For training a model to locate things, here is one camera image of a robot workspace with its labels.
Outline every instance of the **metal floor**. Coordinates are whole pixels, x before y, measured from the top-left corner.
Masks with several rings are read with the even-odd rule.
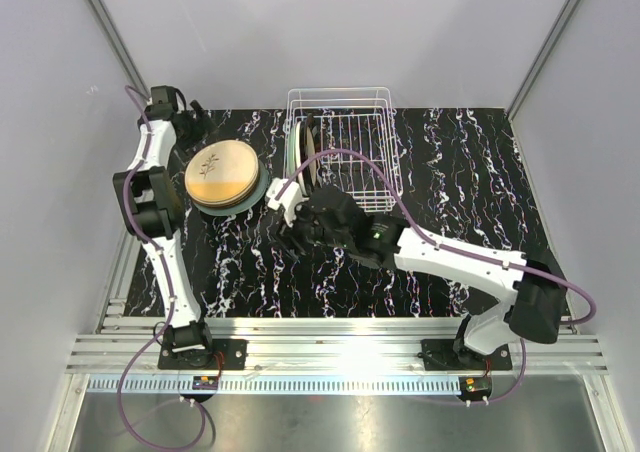
[[[499,393],[508,377],[496,379]],[[165,447],[184,445],[200,427],[185,404],[149,411],[174,397],[127,394],[136,430]],[[216,427],[198,450],[233,452],[602,451],[580,377],[527,377],[512,398],[467,409],[442,397],[220,395],[205,402]],[[71,446],[75,452],[145,451],[126,432],[116,396],[88,393]]]

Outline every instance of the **stainless steel surface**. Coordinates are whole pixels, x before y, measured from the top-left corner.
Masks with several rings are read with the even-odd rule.
[[[501,386],[508,385],[504,379]],[[166,395],[124,397],[136,429],[164,446],[190,441],[197,412]],[[114,394],[87,394],[71,446],[75,452],[144,451],[123,430]],[[282,451],[602,451],[582,381],[536,377],[509,401],[467,409],[415,397],[217,396],[205,402],[216,428],[194,450]]]
[[[126,326],[118,319],[118,330],[78,336],[69,359],[69,373],[117,373],[151,337],[157,319],[147,327]],[[229,376],[331,375],[368,378],[384,376],[442,375],[424,372],[420,341],[455,336],[460,319],[213,319],[208,321],[214,337],[246,339],[245,371]],[[606,374],[606,364],[596,337],[572,334],[563,329],[553,345],[528,344],[527,375]],[[134,372],[156,373],[159,346],[142,354]],[[511,349],[516,363],[519,347]],[[467,375],[456,371],[453,375]]]
[[[542,47],[540,48],[540,52],[538,52],[536,59],[533,61],[533,64],[531,65],[531,68],[529,69],[529,72],[527,73],[527,76],[525,77],[524,82],[522,82],[520,89],[518,89],[518,93],[516,94],[515,98],[511,102],[511,105],[509,105],[509,108],[507,109],[507,115],[509,117],[509,120],[513,120],[515,118],[518,111],[520,110],[520,107],[522,106],[523,102],[527,98],[527,95],[529,95],[529,91],[535,84],[536,79],[538,78],[538,76],[540,75],[540,72],[544,67],[544,64],[547,62],[547,60],[549,59],[549,56],[553,52],[553,49],[555,48],[556,44],[560,40],[562,33],[564,32],[567,24],[573,17],[574,12],[578,8],[578,5],[580,5],[580,1],[581,0],[566,0],[564,5],[562,6],[562,9],[560,10],[560,14],[558,15],[558,18],[553,24],[553,27],[551,27],[551,30],[549,31],[549,35],[547,35],[547,38],[542,44]]]

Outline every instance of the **wire dish rack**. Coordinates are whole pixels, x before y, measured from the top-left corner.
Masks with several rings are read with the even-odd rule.
[[[402,174],[391,105],[391,93],[385,87],[292,89],[287,97],[285,132],[285,166],[294,154],[288,150],[289,134],[309,114],[318,121],[320,150],[344,148],[360,152],[371,159],[402,195]],[[389,212],[396,204],[382,180],[362,160],[342,154],[320,159],[317,179],[333,184],[353,196],[366,212]]]

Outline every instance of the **gray wall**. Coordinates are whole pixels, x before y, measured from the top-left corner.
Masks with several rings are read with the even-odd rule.
[[[584,0],[516,117],[551,239],[596,298],[597,332],[640,445],[640,0]]]
[[[83,0],[0,0],[0,31],[0,449],[40,451],[104,297],[136,114]]]
[[[149,84],[210,108],[382,85],[398,106],[506,107],[565,0],[104,0]]]

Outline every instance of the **cable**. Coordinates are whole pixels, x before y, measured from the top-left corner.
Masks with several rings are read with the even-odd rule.
[[[220,388],[220,379],[222,379],[222,369],[224,368],[224,354],[222,352],[215,352],[213,356],[216,358],[216,362],[218,363],[218,376],[215,380],[215,385],[198,385],[196,386],[198,390],[213,390],[217,392]]]
[[[495,399],[489,400],[489,404],[495,404],[496,402],[502,402],[513,395],[513,393],[520,388],[522,381],[524,380],[524,372],[527,370],[527,347],[524,345],[524,339],[520,339],[520,347],[522,348],[522,363],[520,364],[520,371],[516,381],[509,387],[509,389],[502,395],[499,395]],[[464,402],[459,402],[461,405],[467,405]],[[470,405],[485,405],[484,402],[471,402]]]
[[[147,420],[149,420],[151,417],[153,417],[154,415],[156,415],[160,410],[173,405],[173,404],[177,404],[179,402],[184,402],[184,400],[181,400],[180,398],[177,399],[173,399],[173,400],[167,400],[166,402],[163,402],[159,405],[156,405],[154,408],[152,408],[151,410],[148,410],[147,413],[142,416],[141,418],[135,420],[134,422],[131,422],[131,425],[133,427],[137,427],[138,425],[142,424],[143,422],[146,422]],[[211,443],[209,444],[208,447],[213,447],[215,440],[216,440],[216,424],[213,421],[213,417],[211,417],[211,414],[209,413],[209,411],[207,409],[204,409],[204,413],[205,416],[207,418],[207,422],[209,423],[209,427],[211,428],[211,432],[212,432],[212,436],[211,436]],[[101,432],[104,435],[110,436],[110,437],[119,437],[123,434],[127,434],[129,433],[129,431],[126,428],[122,428],[120,430],[114,431],[114,432],[110,432],[110,431],[106,431],[106,430],[101,430]]]
[[[182,91],[180,89],[175,89],[176,90],[176,94],[178,94],[178,97],[180,97],[180,100],[182,101],[182,107],[184,108],[184,110],[187,110],[187,99],[184,98],[184,94],[182,93]]]
[[[135,87],[131,87],[130,85],[125,85],[124,88],[125,88],[125,90],[128,90],[130,92],[134,92],[134,93],[138,94],[140,97],[142,97],[144,99],[145,102],[147,102],[149,100],[149,96],[147,94],[145,94],[144,92],[140,92]]]
[[[371,162],[371,160],[368,157],[362,155],[359,152],[355,152],[353,150],[349,150],[349,149],[328,149],[328,150],[322,150],[322,151],[312,155],[307,160],[305,160],[300,165],[300,167],[298,167],[296,169],[296,171],[293,174],[291,174],[290,177],[287,177],[287,181],[282,186],[282,189],[280,189],[280,192],[278,192],[278,194],[276,195],[275,199],[279,200],[280,197],[282,197],[282,194],[284,194],[284,191],[287,190],[287,187],[289,187],[289,185],[291,185],[291,183],[294,180],[296,180],[296,177],[304,169],[306,169],[311,162],[313,162],[314,160],[317,160],[317,159],[319,159],[321,157],[324,157],[325,155],[335,155],[335,154],[344,154],[344,155],[353,156],[353,157],[355,157],[355,158],[357,158],[359,160],[362,160],[369,167],[371,167],[373,169],[373,171],[378,175],[378,177],[380,177],[380,179],[384,183],[384,186],[389,191],[389,193],[396,200],[396,203],[398,204],[398,207],[400,207],[400,210],[402,211],[402,215],[404,215],[404,217],[407,219],[407,222],[409,222],[409,225],[411,225],[411,228],[418,235],[418,237],[420,237],[423,241],[425,241],[426,243],[428,243],[430,245],[434,245],[434,246],[437,245],[436,241],[433,240],[432,238],[430,238],[427,234],[425,234],[422,231],[422,229],[420,228],[420,226],[416,223],[414,218],[409,213],[409,210],[407,209],[407,207],[402,202],[402,199],[400,198],[398,193],[395,191],[395,189],[393,188],[393,186],[389,182],[389,179],[387,179],[387,177],[380,170],[380,168],[378,168],[378,166],[376,164]],[[458,249],[456,247],[452,247],[452,246],[446,245],[446,244],[440,244],[439,247],[442,250],[446,250],[447,252],[452,252],[452,253],[460,255],[462,257],[467,257],[467,258],[470,258],[470,259],[479,260],[481,262],[485,262],[487,264],[496,265],[496,266],[499,266],[499,267],[502,267],[502,265],[503,265],[502,261],[499,260],[499,259],[493,259],[491,257],[485,257],[484,255],[476,254],[475,252],[469,252],[469,251],[466,251],[466,250]],[[531,275],[537,275],[538,277],[542,277],[543,279],[555,282],[556,284],[559,284],[562,287],[565,287],[567,289],[573,290],[580,297],[582,297],[584,300],[587,301],[587,303],[589,304],[589,312],[584,317],[580,317],[578,319],[570,319],[570,320],[567,320],[567,321],[562,321],[562,322],[560,322],[562,325],[584,324],[585,322],[588,322],[589,320],[591,320],[596,315],[597,307],[596,307],[595,301],[593,300],[593,298],[585,290],[583,290],[582,288],[580,288],[576,284],[573,284],[573,283],[571,283],[571,282],[569,282],[569,281],[567,281],[565,279],[562,279],[560,277],[556,277],[555,275],[549,274],[548,272],[544,272],[542,270],[534,269],[533,267],[528,267],[526,265],[509,264],[509,267],[511,267],[511,268],[513,268],[515,270],[519,270],[519,271],[524,272],[524,273],[528,273],[528,274],[531,274]]]
[[[141,159],[138,161],[138,163],[129,171],[129,173],[127,174],[127,176],[124,179],[124,186],[123,186],[123,203],[124,203],[124,212],[125,215],[127,216],[127,220],[129,221],[129,223],[131,224],[131,227],[133,228],[134,233],[138,236],[138,238],[145,242],[145,243],[149,243],[153,246],[153,248],[158,252],[158,256],[160,257],[160,263],[162,264],[162,269],[164,272],[164,275],[167,279],[167,285],[168,285],[168,289],[169,289],[169,298],[172,299],[169,302],[169,313],[167,314],[167,320],[165,322],[165,324],[160,328],[160,331],[155,334],[151,340],[149,340],[146,344],[144,344],[142,346],[142,348],[136,352],[134,354],[134,356],[131,358],[131,360],[129,361],[129,363],[126,365],[126,367],[124,368],[122,375],[120,376],[120,381],[118,383],[118,389],[116,391],[116,401],[118,403],[118,413],[120,414],[120,419],[122,419],[122,423],[125,426],[125,429],[141,444],[146,445],[147,447],[154,449],[154,450],[161,450],[161,451],[174,451],[174,452],[180,452],[180,451],[187,451],[189,449],[191,449],[193,446],[195,446],[200,439],[202,438],[202,436],[204,435],[204,430],[205,430],[205,425],[206,425],[206,410],[205,408],[199,404],[198,402],[195,402],[194,400],[191,400],[191,406],[195,405],[201,415],[202,418],[202,424],[200,427],[200,431],[198,432],[198,434],[196,435],[196,438],[194,440],[192,440],[191,442],[189,442],[187,445],[184,445],[182,447],[164,447],[161,445],[157,445],[154,444],[153,442],[148,441],[147,439],[145,439],[144,437],[142,437],[140,434],[138,434],[135,429],[133,428],[133,426],[131,425],[131,423],[129,422],[129,420],[127,419],[127,415],[124,411],[124,407],[122,405],[122,387],[124,386],[124,381],[127,377],[127,374],[129,373],[129,371],[131,370],[131,367],[133,367],[133,364],[136,362],[136,360],[138,360],[138,358],[140,358],[140,356],[155,342],[158,341],[158,339],[160,337],[162,337],[164,335],[165,330],[167,330],[167,328],[169,327],[169,324],[171,323],[171,319],[173,319],[173,314],[175,312],[175,304],[173,301],[173,298],[175,297],[174,294],[174,290],[173,290],[173,282],[171,281],[171,275],[169,273],[169,266],[167,264],[167,261],[164,257],[163,249],[162,247],[156,242],[154,241],[151,237],[149,237],[148,235],[146,235],[144,233],[144,231],[140,228],[140,226],[138,225],[138,223],[135,221],[134,217],[133,217],[133,213],[131,211],[131,203],[130,203],[130,197],[129,197],[129,189],[131,187],[131,180],[133,179],[133,177],[135,176],[136,172],[138,172],[138,170],[140,170],[140,168],[144,165],[147,155],[149,153],[149,148],[151,147],[151,137],[152,137],[152,128],[151,128],[151,124],[149,123],[149,119],[147,118],[147,115],[144,112],[144,108],[140,105],[140,103],[135,99],[135,97],[133,96],[134,93],[145,97],[145,95],[134,89],[133,87],[131,87],[130,85],[125,86],[125,92],[127,93],[127,95],[129,96],[129,98],[132,100],[132,102],[135,104],[135,106],[138,109],[138,112],[140,112],[140,114],[142,115],[142,120],[144,121],[144,124],[147,127],[147,134],[146,134],[146,138],[145,138],[145,142],[144,142],[144,147],[142,150],[142,157]]]
[[[487,363],[487,370],[484,371],[483,379],[491,373],[491,357],[487,357],[485,362]]]
[[[158,326],[159,326],[160,324],[166,324],[166,322],[165,322],[164,320],[161,320],[160,322],[156,322],[156,325],[154,325],[154,326],[153,326],[153,332],[152,332],[152,334],[151,334],[153,337],[155,337],[155,336],[156,336],[156,334],[157,334],[156,329],[158,328]],[[156,339],[156,343],[157,343],[159,346],[161,346],[161,347],[162,347],[162,342],[160,342],[158,339]]]

